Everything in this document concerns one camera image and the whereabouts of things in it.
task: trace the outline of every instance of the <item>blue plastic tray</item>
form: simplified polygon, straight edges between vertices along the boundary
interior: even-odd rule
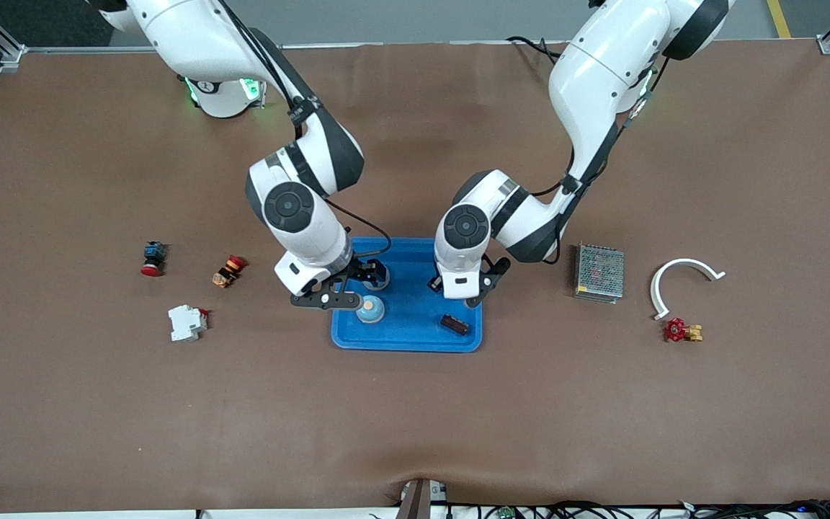
[[[385,239],[355,237],[355,250],[379,249]],[[371,292],[352,280],[349,288],[362,296],[372,293],[386,306],[382,321],[365,324],[349,310],[332,312],[332,340],[341,348],[406,352],[472,352],[482,342],[482,305],[468,309],[463,301],[444,299],[428,282],[435,276],[434,239],[393,239],[379,260],[389,269],[389,286]],[[441,326],[450,314],[470,325],[461,336]]]

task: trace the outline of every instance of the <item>white curved object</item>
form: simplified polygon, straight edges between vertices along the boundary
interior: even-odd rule
[[[658,321],[659,319],[663,318],[663,316],[668,315],[669,310],[668,306],[665,306],[665,302],[661,299],[661,292],[659,292],[659,285],[661,283],[661,276],[664,275],[665,270],[675,266],[675,265],[686,265],[688,267],[695,268],[696,270],[700,270],[700,272],[704,273],[707,279],[709,280],[717,280],[722,276],[726,275],[725,272],[716,272],[710,266],[704,262],[698,262],[695,259],[687,259],[687,257],[680,257],[679,259],[672,259],[671,262],[665,263],[661,266],[658,272],[652,276],[652,306],[655,306],[655,311],[658,312],[658,315],[655,315],[655,320]]]

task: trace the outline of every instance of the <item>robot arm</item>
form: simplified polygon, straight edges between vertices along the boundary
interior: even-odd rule
[[[235,115],[247,106],[243,78],[264,80],[287,100],[297,139],[251,165],[245,194],[287,250],[275,273],[295,305],[358,305],[359,298],[349,296],[302,299],[335,275],[382,282],[382,265],[356,259],[348,233],[324,200],[357,183],[363,170],[360,146],[266,35],[248,30],[222,0],[89,3],[118,29],[142,30],[165,63],[197,87],[199,105],[210,115]]]
[[[606,164],[619,131],[660,53],[685,59],[718,33],[734,0],[601,0],[550,74],[550,101],[573,144],[573,161],[550,203],[530,196],[500,170],[474,174],[437,228],[438,277],[448,299],[478,305],[507,270],[481,269],[496,239],[518,262],[542,262],[559,247],[566,223]]]

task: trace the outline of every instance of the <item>perforated metal box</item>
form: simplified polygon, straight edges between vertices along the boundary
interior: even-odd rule
[[[623,297],[623,253],[580,244],[576,260],[576,298],[615,305]]]

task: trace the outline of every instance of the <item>yellow floor line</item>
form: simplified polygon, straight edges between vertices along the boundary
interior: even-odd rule
[[[790,35],[790,27],[787,26],[787,19],[783,16],[783,7],[780,6],[780,0],[767,0],[767,7],[770,9],[770,16],[774,19],[777,36],[780,36],[780,38],[793,38]]]

